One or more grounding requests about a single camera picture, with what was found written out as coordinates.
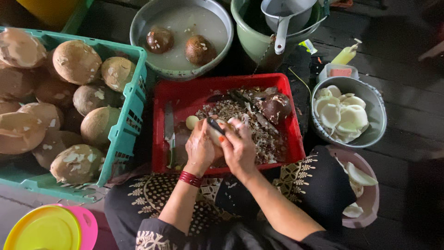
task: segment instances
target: gray metal bowl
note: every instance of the gray metal bowl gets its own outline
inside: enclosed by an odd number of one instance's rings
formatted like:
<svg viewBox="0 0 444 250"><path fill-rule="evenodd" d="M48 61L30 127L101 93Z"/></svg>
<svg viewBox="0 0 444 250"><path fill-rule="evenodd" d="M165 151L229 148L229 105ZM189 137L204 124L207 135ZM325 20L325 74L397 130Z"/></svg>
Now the gray metal bowl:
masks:
<svg viewBox="0 0 444 250"><path fill-rule="evenodd" d="M228 34L228 42L222 52L220 52L220 54L214 60L198 69L166 70L156 67L147 60L147 65L156 73L158 73L162 78L165 78L167 80L189 81L205 74L222 61L222 59L227 55L228 50L231 47L231 43L233 42L234 29L233 23L231 22L231 17L228 12L215 0L152 0L137 12L136 16L133 19L133 22L131 23L131 45L143 47L142 45L143 43L146 43L146 36L148 33L147 29L149 24L147 24L147 21L154 17L157 13L167 8L176 8L178 6L190 5L204 7L216 14L225 25Z"/></svg>
<svg viewBox="0 0 444 250"><path fill-rule="evenodd" d="M336 141L329 136L328 133L325 132L325 130L321 127L314 114L314 95L319 89L326 88L330 85L337 86L342 93L354 93L366 103L365 111L369 120L369 127L362 133L361 136L347 144ZM310 103L311 125L313 126L316 134L328 142L348 148L366 148L378 142L384 135L385 127L387 126L387 115L385 113L384 101L382 100L382 96L379 91L367 83L350 77L327 78L314 87Z"/></svg>

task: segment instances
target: teal plastic crate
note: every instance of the teal plastic crate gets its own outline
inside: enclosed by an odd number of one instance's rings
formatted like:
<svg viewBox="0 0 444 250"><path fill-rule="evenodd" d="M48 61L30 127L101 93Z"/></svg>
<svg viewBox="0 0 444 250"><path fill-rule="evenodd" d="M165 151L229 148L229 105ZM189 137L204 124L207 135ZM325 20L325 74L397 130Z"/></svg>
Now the teal plastic crate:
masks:
<svg viewBox="0 0 444 250"><path fill-rule="evenodd" d="M125 86L123 95L125 102L119 116L119 121L111 128L108 138L111 141L105 163L99 180L96 183L85 185L67 185L57 183L49 171L40 167L32 155L18 158L0 165L0 183L17 188L56 196L76 202L96 202L94 185L102 187L112 177L117 177L128 171L133 158L133 147L136 137L142 129L142 111L146 103L146 89L152 87L154 81L147 83L147 68L145 60L147 53L141 47L119 44L104 40L25 29L36 37L48 51L68 40L82 40L92 46L100 55L102 61L122 52L129 56L129 60L136 64L131 83Z"/></svg>

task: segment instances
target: red bangle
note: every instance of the red bangle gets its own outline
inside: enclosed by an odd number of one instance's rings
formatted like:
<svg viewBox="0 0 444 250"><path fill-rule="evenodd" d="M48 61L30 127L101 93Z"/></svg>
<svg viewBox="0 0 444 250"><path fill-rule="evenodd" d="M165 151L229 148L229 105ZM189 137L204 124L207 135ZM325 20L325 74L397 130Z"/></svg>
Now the red bangle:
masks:
<svg viewBox="0 0 444 250"><path fill-rule="evenodd" d="M202 183L202 178L185 171L182 171L182 173L180 173L179 180L184 181L195 187L200 187L200 184Z"/></svg>

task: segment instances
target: yellow container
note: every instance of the yellow container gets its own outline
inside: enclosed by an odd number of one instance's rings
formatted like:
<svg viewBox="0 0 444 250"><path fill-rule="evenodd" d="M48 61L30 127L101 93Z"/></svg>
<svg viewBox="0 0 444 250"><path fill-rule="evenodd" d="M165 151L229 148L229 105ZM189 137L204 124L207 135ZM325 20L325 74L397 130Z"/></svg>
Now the yellow container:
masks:
<svg viewBox="0 0 444 250"><path fill-rule="evenodd" d="M62 29L79 0L17 0L43 23Z"/></svg>

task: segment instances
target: red plastic tray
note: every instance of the red plastic tray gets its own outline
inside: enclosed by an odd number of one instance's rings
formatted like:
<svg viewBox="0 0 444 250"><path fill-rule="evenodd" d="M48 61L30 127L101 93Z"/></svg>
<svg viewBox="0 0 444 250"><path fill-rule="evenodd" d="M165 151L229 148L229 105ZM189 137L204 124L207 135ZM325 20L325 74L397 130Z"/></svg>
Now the red plastic tray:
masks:
<svg viewBox="0 0 444 250"><path fill-rule="evenodd" d="M294 110L293 98L287 76L281 73L261 74L254 76L230 76L199 78L188 82L160 81L155 87L154 95L154 122L153 122L153 157L152 170L155 173L170 172L167 165L167 151L164 147L164 109L165 104L172 101L174 113L174 125L186 120L206 104L206 100L214 95L213 91L219 90L226 93L227 90L240 87L273 87L288 96L291 104L291 114L276 129L287 136L286 161L273 164L258 165L259 169L269 169L280 166L283 163L294 163L305 157L302 146L302 136L297 123L296 112ZM230 169L215 168L208 169L205 175L215 175L229 173Z"/></svg>

